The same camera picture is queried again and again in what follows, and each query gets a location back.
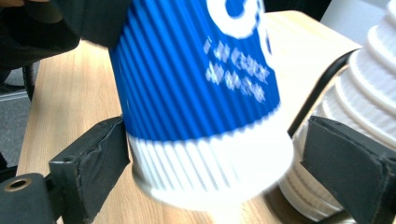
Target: stacked white cups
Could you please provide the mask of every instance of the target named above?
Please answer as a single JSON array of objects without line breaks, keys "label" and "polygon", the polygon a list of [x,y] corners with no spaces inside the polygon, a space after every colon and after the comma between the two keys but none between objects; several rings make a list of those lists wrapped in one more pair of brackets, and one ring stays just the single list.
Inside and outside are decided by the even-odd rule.
[{"label": "stacked white cups", "polygon": [[[387,15],[355,51],[344,70],[324,94],[313,114],[334,119],[391,149],[396,149],[396,0]],[[300,164],[307,123],[293,136],[295,158],[279,186],[304,216],[318,221],[342,206]]]}]

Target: paper cup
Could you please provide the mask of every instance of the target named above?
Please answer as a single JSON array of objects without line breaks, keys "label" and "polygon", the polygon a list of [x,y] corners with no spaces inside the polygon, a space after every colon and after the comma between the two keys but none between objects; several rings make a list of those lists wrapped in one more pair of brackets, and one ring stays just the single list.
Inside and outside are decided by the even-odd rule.
[{"label": "paper cup", "polygon": [[110,51],[134,180],[162,202],[242,202],[289,168],[262,1],[133,1]]}]

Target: screw hole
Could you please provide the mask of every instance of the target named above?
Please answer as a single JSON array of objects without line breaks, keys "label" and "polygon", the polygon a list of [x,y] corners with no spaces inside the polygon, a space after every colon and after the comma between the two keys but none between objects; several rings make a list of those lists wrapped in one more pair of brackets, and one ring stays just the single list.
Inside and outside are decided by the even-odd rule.
[{"label": "screw hole", "polygon": [[13,182],[6,185],[6,191],[13,192],[24,189],[29,186],[31,182],[32,180],[28,178],[14,180]]},{"label": "screw hole", "polygon": [[65,158],[64,158],[64,161],[65,162],[68,162],[68,161],[72,161],[74,159],[74,156],[66,156]]}]

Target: black foam padding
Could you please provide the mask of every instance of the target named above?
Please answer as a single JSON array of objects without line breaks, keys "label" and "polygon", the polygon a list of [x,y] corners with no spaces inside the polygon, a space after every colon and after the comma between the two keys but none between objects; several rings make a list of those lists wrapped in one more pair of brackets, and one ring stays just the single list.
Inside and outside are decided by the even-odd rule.
[{"label": "black foam padding", "polygon": [[66,198],[64,222],[93,222],[128,163],[121,118],[99,122],[52,159],[52,181]]},{"label": "black foam padding", "polygon": [[358,223],[392,223],[394,150],[342,123],[311,117],[302,165]]}]

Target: wooden table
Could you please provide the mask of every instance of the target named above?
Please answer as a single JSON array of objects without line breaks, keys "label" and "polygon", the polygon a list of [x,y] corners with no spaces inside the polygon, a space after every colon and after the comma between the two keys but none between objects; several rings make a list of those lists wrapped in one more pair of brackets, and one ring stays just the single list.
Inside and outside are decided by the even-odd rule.
[{"label": "wooden table", "polygon": [[[268,13],[267,17],[280,94],[291,123],[324,69],[359,45],[299,12]],[[95,123],[119,115],[106,49],[82,41],[71,52],[42,60],[18,175],[47,175],[49,160]],[[222,214],[192,212],[158,203],[136,187],[131,170],[131,165],[125,169],[94,223],[219,223],[215,217],[230,214],[239,217],[237,223],[276,223],[262,195],[236,213],[227,209]]]}]

